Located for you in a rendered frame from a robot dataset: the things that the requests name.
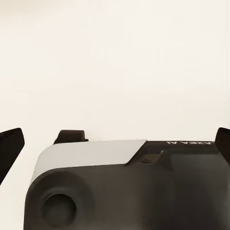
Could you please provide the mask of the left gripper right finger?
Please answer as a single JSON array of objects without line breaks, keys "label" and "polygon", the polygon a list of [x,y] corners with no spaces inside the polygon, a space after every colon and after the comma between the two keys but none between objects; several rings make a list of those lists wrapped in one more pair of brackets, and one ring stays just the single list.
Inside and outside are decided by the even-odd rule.
[{"label": "left gripper right finger", "polygon": [[215,145],[230,166],[230,129],[222,127],[218,129]]}]

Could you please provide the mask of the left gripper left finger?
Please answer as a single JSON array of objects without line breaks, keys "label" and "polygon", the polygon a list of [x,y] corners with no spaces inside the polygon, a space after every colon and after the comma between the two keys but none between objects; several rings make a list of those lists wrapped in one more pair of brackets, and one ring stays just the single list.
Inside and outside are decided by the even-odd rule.
[{"label": "left gripper left finger", "polygon": [[0,133],[0,185],[25,146],[21,128]]}]

